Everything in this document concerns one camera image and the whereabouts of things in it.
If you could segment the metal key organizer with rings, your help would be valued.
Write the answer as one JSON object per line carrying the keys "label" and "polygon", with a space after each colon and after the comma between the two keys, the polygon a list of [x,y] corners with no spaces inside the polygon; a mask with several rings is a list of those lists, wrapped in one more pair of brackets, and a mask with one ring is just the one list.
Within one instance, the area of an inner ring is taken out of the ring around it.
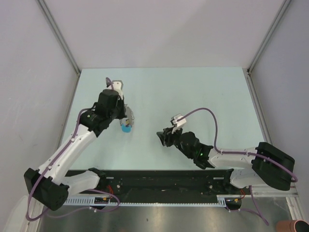
{"label": "metal key organizer with rings", "polygon": [[125,117],[120,119],[120,127],[122,132],[124,133],[130,133],[134,126],[134,113],[132,109],[125,104]]}

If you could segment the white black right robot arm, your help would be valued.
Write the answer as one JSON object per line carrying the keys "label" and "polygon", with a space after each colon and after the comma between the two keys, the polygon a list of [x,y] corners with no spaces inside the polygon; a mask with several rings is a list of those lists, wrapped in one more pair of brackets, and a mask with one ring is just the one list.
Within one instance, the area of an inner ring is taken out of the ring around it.
{"label": "white black right robot arm", "polygon": [[267,142],[243,151],[216,150],[205,145],[193,132],[165,128],[157,132],[162,146],[176,147],[200,169],[226,168],[223,189],[228,194],[246,186],[266,184],[274,189],[288,191],[294,181],[295,160]]}

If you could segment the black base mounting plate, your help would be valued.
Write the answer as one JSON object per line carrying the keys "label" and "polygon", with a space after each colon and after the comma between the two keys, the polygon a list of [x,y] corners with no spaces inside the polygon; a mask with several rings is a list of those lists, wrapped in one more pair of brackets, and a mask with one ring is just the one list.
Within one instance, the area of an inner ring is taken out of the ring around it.
{"label": "black base mounting plate", "polygon": [[207,195],[235,194],[239,189],[227,179],[230,170],[195,171],[112,171],[103,170],[105,176],[99,180],[97,190],[110,186],[114,193],[121,194],[130,189],[151,190],[197,190]]}

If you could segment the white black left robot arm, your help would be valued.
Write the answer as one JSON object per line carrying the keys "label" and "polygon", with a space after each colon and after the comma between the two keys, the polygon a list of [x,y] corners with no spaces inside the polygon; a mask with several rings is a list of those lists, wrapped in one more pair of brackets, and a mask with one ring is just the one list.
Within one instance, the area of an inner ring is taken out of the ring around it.
{"label": "white black left robot arm", "polygon": [[75,129],[66,142],[38,169],[29,168],[24,173],[28,198],[34,198],[56,211],[71,195],[90,189],[102,193],[107,187],[104,172],[90,168],[75,176],[66,174],[81,153],[113,120],[125,117],[122,90],[109,87],[100,92],[98,101],[91,108],[79,112]]}

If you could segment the pink cylindrical object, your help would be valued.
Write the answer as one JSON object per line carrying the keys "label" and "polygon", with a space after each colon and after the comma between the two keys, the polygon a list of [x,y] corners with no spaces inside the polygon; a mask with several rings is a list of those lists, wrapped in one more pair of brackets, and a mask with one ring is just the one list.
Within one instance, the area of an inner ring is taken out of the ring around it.
{"label": "pink cylindrical object", "polygon": [[309,232],[309,224],[303,220],[283,220],[276,224],[277,232]]}

